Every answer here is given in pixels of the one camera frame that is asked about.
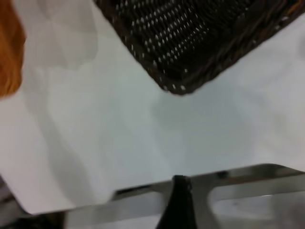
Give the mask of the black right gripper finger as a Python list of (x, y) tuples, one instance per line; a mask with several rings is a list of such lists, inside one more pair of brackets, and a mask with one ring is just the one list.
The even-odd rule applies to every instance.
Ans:
[(197, 228), (192, 184), (189, 177), (175, 175), (172, 191), (156, 228), (157, 229), (195, 229)]

